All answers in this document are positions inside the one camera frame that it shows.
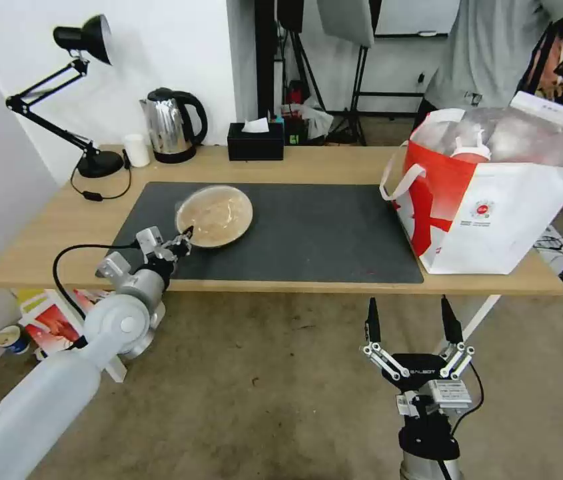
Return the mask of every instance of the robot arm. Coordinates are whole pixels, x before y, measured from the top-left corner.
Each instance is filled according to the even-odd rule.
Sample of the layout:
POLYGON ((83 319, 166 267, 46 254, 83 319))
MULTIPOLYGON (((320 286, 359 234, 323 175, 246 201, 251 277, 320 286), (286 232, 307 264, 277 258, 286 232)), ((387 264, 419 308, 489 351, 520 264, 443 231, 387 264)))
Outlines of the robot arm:
POLYGON ((376 301, 370 300, 365 324, 368 343, 361 351, 400 390, 396 405, 405 423, 399 431, 399 445, 404 457, 401 478, 406 480, 462 478, 457 463, 459 445, 452 435, 448 413, 461 413, 472 404, 460 376, 470 364, 474 348, 465 346, 461 325, 445 297, 442 317, 448 346, 441 355, 391 355, 380 346, 376 301))
POLYGON ((164 243, 156 227, 139 232, 145 264, 133 274, 118 252, 100 263, 116 294, 88 312, 88 345, 51 355, 0 402, 0 479, 26 478, 95 396, 105 365, 145 338, 191 236, 188 229, 164 243))

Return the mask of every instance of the lamp base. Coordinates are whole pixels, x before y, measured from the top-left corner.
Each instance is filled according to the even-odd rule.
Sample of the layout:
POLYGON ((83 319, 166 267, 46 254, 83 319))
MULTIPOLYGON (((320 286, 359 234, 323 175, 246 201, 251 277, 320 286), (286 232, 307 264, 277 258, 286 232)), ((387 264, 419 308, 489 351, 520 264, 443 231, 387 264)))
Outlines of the lamp base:
POLYGON ((111 151, 101 151, 91 158, 84 155, 77 164, 77 170, 82 177, 101 178, 112 175, 123 168, 121 155, 111 151))

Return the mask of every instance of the black tissue box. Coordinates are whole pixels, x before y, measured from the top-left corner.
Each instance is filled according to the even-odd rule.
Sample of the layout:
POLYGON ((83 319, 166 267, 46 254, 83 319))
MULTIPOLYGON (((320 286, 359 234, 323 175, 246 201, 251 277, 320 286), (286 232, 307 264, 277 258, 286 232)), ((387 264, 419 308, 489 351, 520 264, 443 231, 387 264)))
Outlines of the black tissue box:
POLYGON ((230 160, 283 160, 283 125, 269 123, 269 131, 245 133, 243 123, 231 123, 228 130, 230 160))

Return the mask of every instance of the gray t-shirt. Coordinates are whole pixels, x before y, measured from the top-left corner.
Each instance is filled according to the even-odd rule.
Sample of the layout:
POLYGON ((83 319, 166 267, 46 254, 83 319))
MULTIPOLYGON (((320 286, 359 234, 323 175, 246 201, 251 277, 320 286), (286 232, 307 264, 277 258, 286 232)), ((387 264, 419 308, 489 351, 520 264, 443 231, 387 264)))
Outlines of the gray t-shirt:
POLYGON ((563 0, 461 0, 425 98, 436 108, 505 107, 563 0))

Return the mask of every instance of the black desk lamp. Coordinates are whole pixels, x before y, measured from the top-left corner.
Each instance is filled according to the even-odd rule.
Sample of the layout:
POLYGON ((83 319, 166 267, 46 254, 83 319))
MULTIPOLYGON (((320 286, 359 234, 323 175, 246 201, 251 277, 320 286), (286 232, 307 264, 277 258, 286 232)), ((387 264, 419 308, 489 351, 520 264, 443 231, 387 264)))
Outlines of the black desk lamp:
POLYGON ((101 151, 95 148, 92 140, 59 128, 36 113, 31 112, 31 107, 70 85, 72 82, 86 76, 89 62, 81 56, 82 51, 85 50, 94 58, 112 65, 109 59, 111 49, 108 21, 104 15, 96 15, 84 23, 82 28, 56 27, 53 31, 53 37, 55 43, 61 48, 68 50, 68 53, 74 60, 32 87, 12 97, 8 97, 6 99, 6 106, 10 110, 23 115, 46 130, 50 130, 55 135, 79 147, 83 151, 81 160, 77 164, 77 169, 81 176, 88 178, 105 177, 123 167, 123 160, 118 153, 101 151), (73 78, 54 88, 39 90, 42 85, 72 69, 77 72, 73 78))

